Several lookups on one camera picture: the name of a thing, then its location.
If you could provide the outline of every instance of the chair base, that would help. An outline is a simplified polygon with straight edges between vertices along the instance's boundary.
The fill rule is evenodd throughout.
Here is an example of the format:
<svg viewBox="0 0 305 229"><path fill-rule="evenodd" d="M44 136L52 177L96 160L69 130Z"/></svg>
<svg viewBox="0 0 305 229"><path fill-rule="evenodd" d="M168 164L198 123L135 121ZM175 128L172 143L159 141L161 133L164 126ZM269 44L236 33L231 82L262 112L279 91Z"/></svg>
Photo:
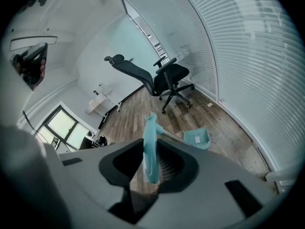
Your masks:
<svg viewBox="0 0 305 229"><path fill-rule="evenodd" d="M166 113L165 108L166 108L166 106L168 105L168 103L171 101L171 99L172 99L174 96L177 96L177 97L179 97L180 99L182 99L183 101L185 101L185 102L186 102L186 107L187 107L188 109L190 109L190 108L192 107L190 101L187 100L185 97L183 97L181 94L179 94L180 91L182 91L182 90L184 90L184 89L186 89L186 88L189 88L189 87L190 87L192 90L195 89L194 84L189 84L189 85L185 85L185 86L182 86L182 87L179 87L179 88L173 88L173 89L171 89L171 90L169 90L169 91L167 91L167 92L161 94L161 95L159 96L159 100L162 100L162 97L163 97L163 96L168 96L165 105L162 107L162 114L165 114L165 113Z"/></svg>

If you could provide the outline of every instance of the white label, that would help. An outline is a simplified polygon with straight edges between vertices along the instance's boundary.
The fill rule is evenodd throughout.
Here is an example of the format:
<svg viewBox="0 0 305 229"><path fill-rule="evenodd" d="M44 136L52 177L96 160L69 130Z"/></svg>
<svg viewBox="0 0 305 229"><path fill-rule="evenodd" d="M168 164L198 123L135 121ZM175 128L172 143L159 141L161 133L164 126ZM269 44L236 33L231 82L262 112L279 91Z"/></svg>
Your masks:
<svg viewBox="0 0 305 229"><path fill-rule="evenodd" d="M200 142L200 137L199 136L195 136L195 142L199 143Z"/></svg>

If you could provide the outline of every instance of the light blue object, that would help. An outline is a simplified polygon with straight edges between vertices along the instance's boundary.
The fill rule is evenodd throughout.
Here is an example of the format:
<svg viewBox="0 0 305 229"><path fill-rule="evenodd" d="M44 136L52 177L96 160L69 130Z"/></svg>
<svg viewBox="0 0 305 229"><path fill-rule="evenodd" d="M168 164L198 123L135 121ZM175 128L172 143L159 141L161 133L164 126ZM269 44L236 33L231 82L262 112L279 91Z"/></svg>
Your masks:
<svg viewBox="0 0 305 229"><path fill-rule="evenodd" d="M184 132L183 140L186 144L208 149L210 147L210 136L205 128Z"/></svg>
<svg viewBox="0 0 305 229"><path fill-rule="evenodd" d="M146 117L146 125L143 132L144 139L144 170L150 183L159 181L159 166L157 162L157 134L163 134L164 129L157 124L157 115L152 113Z"/></svg>

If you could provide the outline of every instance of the chair headrest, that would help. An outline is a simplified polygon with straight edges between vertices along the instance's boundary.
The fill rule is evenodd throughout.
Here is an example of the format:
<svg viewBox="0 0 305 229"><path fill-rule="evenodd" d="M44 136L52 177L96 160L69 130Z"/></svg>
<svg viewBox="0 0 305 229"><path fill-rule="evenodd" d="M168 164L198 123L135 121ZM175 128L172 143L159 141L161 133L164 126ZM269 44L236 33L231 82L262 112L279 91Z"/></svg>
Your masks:
<svg viewBox="0 0 305 229"><path fill-rule="evenodd" d="M124 56L121 54L117 54L113 57L107 56L104 58L105 61L109 61L110 64L117 64L124 61Z"/></svg>

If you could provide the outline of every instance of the white blinds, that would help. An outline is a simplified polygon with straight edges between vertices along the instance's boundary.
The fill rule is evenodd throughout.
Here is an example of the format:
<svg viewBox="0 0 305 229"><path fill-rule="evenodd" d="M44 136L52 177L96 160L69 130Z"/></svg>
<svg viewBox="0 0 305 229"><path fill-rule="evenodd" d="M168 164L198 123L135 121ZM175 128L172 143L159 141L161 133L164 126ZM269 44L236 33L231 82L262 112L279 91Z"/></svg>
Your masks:
<svg viewBox="0 0 305 229"><path fill-rule="evenodd" d="M305 55L277 0L189 0L216 57L219 103L256 136L275 169L305 150Z"/></svg>
<svg viewBox="0 0 305 229"><path fill-rule="evenodd" d="M170 58L188 68L188 80L217 99L211 44L188 0L127 0L150 25Z"/></svg>

